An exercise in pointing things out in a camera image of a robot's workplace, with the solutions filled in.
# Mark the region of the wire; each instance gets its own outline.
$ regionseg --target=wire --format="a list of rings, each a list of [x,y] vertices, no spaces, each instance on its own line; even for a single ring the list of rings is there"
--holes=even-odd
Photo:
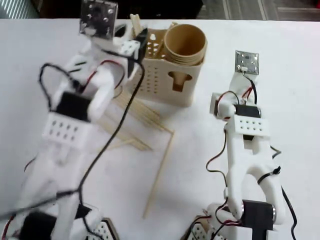
[[[234,91],[225,91],[224,93],[222,93],[220,96],[219,96],[219,98],[216,100],[216,109],[217,109],[217,111],[216,111],[216,113],[217,113],[217,115],[219,114],[219,103],[220,103],[220,101],[221,101],[221,99],[226,95],[226,94],[233,94],[235,97],[236,97],[236,100],[237,100],[237,102],[238,102],[238,105],[240,105],[240,100],[239,100],[239,97],[237,96],[237,94],[234,92]]]
[[[276,156],[278,156],[278,155],[282,154],[282,151],[280,151],[280,150],[276,149],[275,147],[270,146],[270,148],[271,148],[273,151],[275,151],[275,152],[276,152],[275,154],[273,154],[273,155],[272,155],[272,159],[274,159]]]
[[[261,183],[265,178],[270,177],[270,176],[272,176],[272,175],[278,175],[278,174],[280,174],[280,170],[281,170],[281,167],[278,166],[278,167],[277,167],[276,169],[274,169],[273,171],[268,172],[268,173],[262,175],[262,176],[258,179],[258,181],[257,181],[257,182],[258,182],[258,185],[260,185],[260,183]]]
[[[132,61],[132,62],[138,64],[138,65],[140,66],[140,68],[141,68],[141,77],[140,77],[139,82],[138,82],[137,85],[136,85],[136,88],[134,89],[134,91],[133,91],[133,93],[132,93],[132,95],[131,95],[131,98],[129,99],[129,102],[128,102],[128,104],[127,104],[127,106],[126,106],[126,108],[125,108],[125,110],[124,110],[124,112],[123,112],[122,118],[121,118],[121,120],[120,120],[117,128],[115,129],[115,131],[113,132],[113,134],[111,135],[111,137],[109,138],[109,140],[107,141],[107,143],[104,145],[104,147],[102,148],[102,150],[98,153],[98,155],[97,155],[97,156],[95,157],[95,159],[92,161],[91,165],[89,166],[89,168],[87,169],[87,171],[85,172],[83,178],[82,178],[81,181],[80,181],[80,184],[79,184],[79,187],[78,187],[78,191],[79,191],[79,201],[80,201],[80,204],[81,204],[81,205],[84,204],[84,202],[83,202],[83,185],[84,185],[84,183],[85,183],[85,181],[86,181],[89,173],[91,172],[92,168],[94,167],[94,165],[95,165],[95,164],[97,163],[97,161],[100,159],[100,157],[102,156],[102,154],[106,151],[106,149],[107,149],[108,146],[111,144],[111,142],[113,141],[113,139],[114,139],[114,138],[116,137],[116,135],[118,134],[120,128],[122,127],[122,125],[123,125],[123,123],[124,123],[124,121],[125,121],[125,119],[126,119],[127,113],[128,113],[128,111],[129,111],[129,108],[130,108],[130,106],[131,106],[131,104],[132,104],[135,96],[137,95],[138,90],[139,90],[139,88],[140,88],[140,86],[141,86],[141,84],[142,84],[142,82],[143,82],[143,80],[144,80],[145,72],[146,72],[144,66],[143,66],[137,59],[134,59],[133,57],[121,55],[121,54],[118,54],[118,53],[116,53],[116,52],[108,51],[108,50],[104,50],[104,49],[101,49],[101,50],[102,50],[104,53],[107,53],[107,54],[110,54],[110,55],[113,55],[113,56],[117,56],[117,57],[126,58],[126,59],[128,59],[128,61]],[[103,240],[103,238],[102,238],[100,235],[98,235],[98,234],[94,233],[93,231],[91,231],[91,229],[90,229],[90,227],[89,227],[89,225],[88,225],[87,220],[86,220],[85,217],[83,217],[82,220],[83,220],[83,224],[84,224],[86,230],[88,231],[88,233],[90,233],[90,234],[92,234],[92,235],[100,238],[101,240]]]
[[[185,234],[184,240],[187,240],[192,233],[192,229],[194,228],[195,224],[200,220],[200,219],[210,219],[211,215],[209,216],[199,216],[197,217],[189,226],[188,231]]]
[[[223,179],[224,179],[225,186],[227,187],[228,184],[227,184],[227,179],[226,179],[226,175],[224,174],[224,172],[222,172],[222,171],[220,171],[220,170],[211,170],[211,169],[208,168],[209,164],[210,164],[213,160],[215,160],[215,159],[217,159],[218,157],[220,157],[220,156],[224,153],[224,151],[225,151],[225,149],[226,149],[226,145],[227,145],[227,131],[226,131],[226,130],[223,130],[223,132],[224,132],[224,144],[223,144],[223,148],[222,148],[222,150],[221,150],[217,155],[215,155],[214,157],[212,157],[212,158],[206,163],[205,169],[206,169],[208,172],[210,172],[210,173],[221,173],[222,176],[223,176]]]
[[[257,104],[257,101],[258,101],[258,95],[257,95],[257,89],[256,89],[256,85],[254,83],[254,81],[252,81],[248,76],[246,76],[246,72],[243,71],[242,72],[242,75],[248,79],[251,83],[251,87],[252,87],[252,90],[253,90],[253,93],[254,93],[254,104]]]
[[[7,232],[8,232],[9,225],[15,219],[15,217],[16,217],[16,215],[12,215],[10,217],[9,221],[4,226],[4,229],[3,229],[3,232],[2,232],[2,236],[1,236],[1,240],[7,239]]]
[[[286,192],[285,192],[285,190],[284,190],[284,188],[282,186],[281,186],[281,190],[282,190],[282,195],[284,197],[284,200],[285,200],[286,204],[288,205],[288,208],[289,208],[290,213],[291,213],[292,218],[293,218],[293,224],[291,226],[291,235],[292,235],[293,240],[296,240],[295,227],[298,224],[297,216],[296,216],[295,210],[292,207],[291,202],[290,202],[290,200],[289,200],[289,198],[288,198],[288,196],[287,196],[287,194],[286,194]]]
[[[51,103],[51,96],[48,93],[47,88],[45,87],[44,83],[43,83],[43,75],[45,72],[45,68],[47,67],[51,67],[55,70],[58,70],[59,72],[62,72],[70,81],[70,83],[72,84],[72,87],[75,88],[76,90],[80,89],[81,85],[80,82],[73,78],[69,72],[67,72],[66,70],[64,70],[62,67],[52,64],[52,63],[45,63],[43,64],[43,66],[40,68],[40,74],[39,74],[39,79],[38,79],[38,83],[40,84],[40,87],[44,93],[44,96],[46,97],[46,101],[47,101],[47,105],[48,105],[48,109],[49,111],[51,111],[51,107],[52,107],[52,103]]]
[[[34,162],[34,160],[36,160],[36,156],[31,160],[31,161],[29,161],[25,166],[24,166],[24,170],[23,170],[23,172],[25,172],[26,170],[27,170],[27,168],[29,167],[29,165],[30,164],[32,164],[33,162]]]
[[[124,80],[124,78],[125,78],[125,76],[126,76],[125,67],[124,67],[123,65],[121,65],[120,63],[116,62],[116,61],[108,60],[108,59],[103,60],[103,61],[99,64],[99,66],[101,66],[101,65],[103,65],[103,64],[105,64],[105,63],[115,64],[115,65],[121,67],[121,69],[122,69],[122,77],[121,77],[120,81],[118,82],[118,84],[114,87],[114,89],[116,89],[117,87],[120,86],[120,84],[122,83],[122,81]],[[93,73],[91,73],[91,75],[88,77],[88,79],[87,79],[87,81],[86,81],[86,83],[85,83],[85,85],[84,85],[84,89],[88,86],[88,84],[90,83],[91,79],[94,77],[94,75],[95,75],[96,73],[97,73],[97,70],[95,70]]]
[[[270,146],[270,147],[271,147],[272,150],[274,150],[274,151],[277,152],[277,153],[275,153],[275,154],[272,156],[273,159],[274,159],[276,156],[278,156],[279,154],[282,153],[280,150],[278,150],[278,149],[276,149],[276,148],[274,148],[274,147],[272,147],[272,146]],[[290,200],[289,200],[289,198],[288,198],[288,196],[287,196],[287,194],[286,194],[286,192],[285,192],[285,190],[284,190],[284,188],[283,188],[282,186],[281,186],[281,190],[282,190],[283,198],[284,198],[284,200],[285,200],[285,202],[286,202],[286,204],[287,204],[287,206],[288,206],[288,208],[289,208],[289,210],[290,210],[290,213],[291,213],[291,215],[292,215],[293,224],[292,224],[292,226],[291,226],[291,235],[292,235],[293,240],[296,240],[295,227],[296,227],[297,224],[298,224],[298,219],[297,219],[295,210],[294,210],[294,208],[292,207],[292,204],[291,204],[291,202],[290,202]]]
[[[21,214],[21,213],[23,213],[25,211],[29,211],[31,209],[35,209],[35,208],[41,207],[43,205],[53,203],[53,202],[55,202],[55,201],[57,201],[59,199],[62,199],[64,197],[67,197],[67,196],[70,196],[70,195],[73,195],[73,194],[75,194],[77,192],[78,192],[78,189],[57,192],[56,196],[50,197],[50,198],[48,198],[46,200],[40,201],[38,203],[35,203],[35,204],[27,206],[27,207],[18,208],[16,210],[9,211],[9,212],[1,214],[0,215],[0,221],[6,220],[6,219],[10,218],[13,215],[18,215],[18,214]]]

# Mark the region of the metal plate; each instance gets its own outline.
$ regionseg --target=metal plate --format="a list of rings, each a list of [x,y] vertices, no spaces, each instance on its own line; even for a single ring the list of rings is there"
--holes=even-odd
[[[246,67],[247,74],[259,75],[259,54],[245,51],[235,51],[235,68],[236,73],[241,73],[240,67]]]
[[[117,14],[117,3],[106,0],[82,0],[80,33],[112,40]]]

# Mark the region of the cup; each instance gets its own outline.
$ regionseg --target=cup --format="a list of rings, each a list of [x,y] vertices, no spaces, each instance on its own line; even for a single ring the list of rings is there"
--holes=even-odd
[[[201,29],[190,24],[178,24],[164,35],[167,61],[182,66],[199,64],[206,53],[207,40]]]

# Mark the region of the perforated bracket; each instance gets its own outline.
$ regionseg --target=perforated bracket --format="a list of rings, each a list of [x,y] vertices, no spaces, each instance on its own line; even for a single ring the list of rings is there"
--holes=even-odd
[[[196,223],[188,236],[187,240],[206,240],[207,232],[201,223]]]
[[[266,119],[234,115],[227,126],[229,131],[249,136],[269,137],[269,122]]]
[[[90,139],[89,135],[93,132],[94,127],[88,122],[50,112],[42,137],[47,141],[65,144],[73,148],[88,149],[90,146],[86,140]]]
[[[119,53],[121,55],[125,55],[128,57],[134,57],[134,59],[138,59],[139,48],[140,48],[140,42],[135,41],[135,40],[126,41],[122,44]]]
[[[117,234],[105,221],[101,221],[98,227],[93,231],[95,234],[100,235],[103,240],[118,240]],[[101,238],[89,235],[88,240],[101,240]]]

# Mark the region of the pen holder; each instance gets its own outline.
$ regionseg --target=pen holder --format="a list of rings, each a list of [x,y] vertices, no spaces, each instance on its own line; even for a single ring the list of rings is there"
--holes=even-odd
[[[147,50],[142,61],[145,76],[137,97],[189,107],[206,49],[204,33],[193,25],[178,24],[169,29],[148,29]],[[141,69],[127,85],[130,92],[136,88],[140,77]]]

